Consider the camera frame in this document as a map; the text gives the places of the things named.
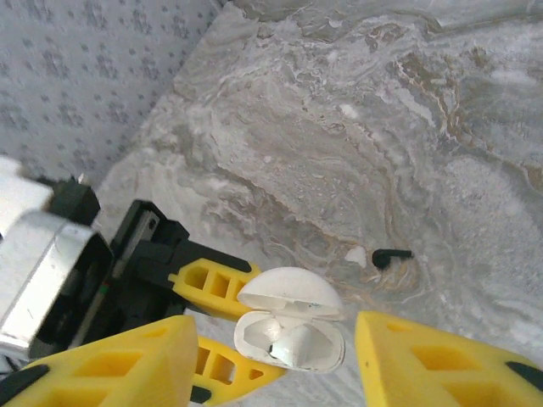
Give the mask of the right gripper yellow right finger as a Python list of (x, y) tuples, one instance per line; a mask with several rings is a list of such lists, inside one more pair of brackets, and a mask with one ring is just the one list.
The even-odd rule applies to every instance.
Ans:
[(488, 343), (362, 311), (355, 350), (367, 407), (543, 407), (543, 368)]

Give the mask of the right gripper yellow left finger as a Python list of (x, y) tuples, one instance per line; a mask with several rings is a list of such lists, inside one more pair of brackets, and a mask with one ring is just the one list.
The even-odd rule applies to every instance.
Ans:
[(0, 382), (0, 407), (188, 407), (198, 338), (172, 316), (30, 363)]

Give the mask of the white wireless earbud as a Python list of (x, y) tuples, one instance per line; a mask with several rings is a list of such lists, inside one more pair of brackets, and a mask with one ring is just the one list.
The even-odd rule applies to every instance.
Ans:
[(319, 335), (314, 326), (297, 326), (271, 343), (268, 354), (290, 369), (306, 368), (311, 362), (311, 350)]

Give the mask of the white round charging case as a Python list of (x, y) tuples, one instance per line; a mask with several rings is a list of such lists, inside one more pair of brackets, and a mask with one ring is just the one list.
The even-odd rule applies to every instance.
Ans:
[[(344, 304), (321, 276), (298, 267), (262, 272), (239, 292), (237, 300), (249, 307), (235, 326), (233, 341), (244, 357), (291, 371), (328, 373), (344, 361), (345, 341), (338, 323)], [(306, 368), (290, 369), (268, 354), (268, 348), (287, 330), (307, 324), (320, 333)]]

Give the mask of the black wireless earbud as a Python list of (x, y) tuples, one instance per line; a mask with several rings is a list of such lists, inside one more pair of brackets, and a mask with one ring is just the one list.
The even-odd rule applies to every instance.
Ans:
[(411, 259), (413, 252), (411, 250), (380, 248), (372, 253), (372, 263), (379, 270), (386, 270), (393, 258)]

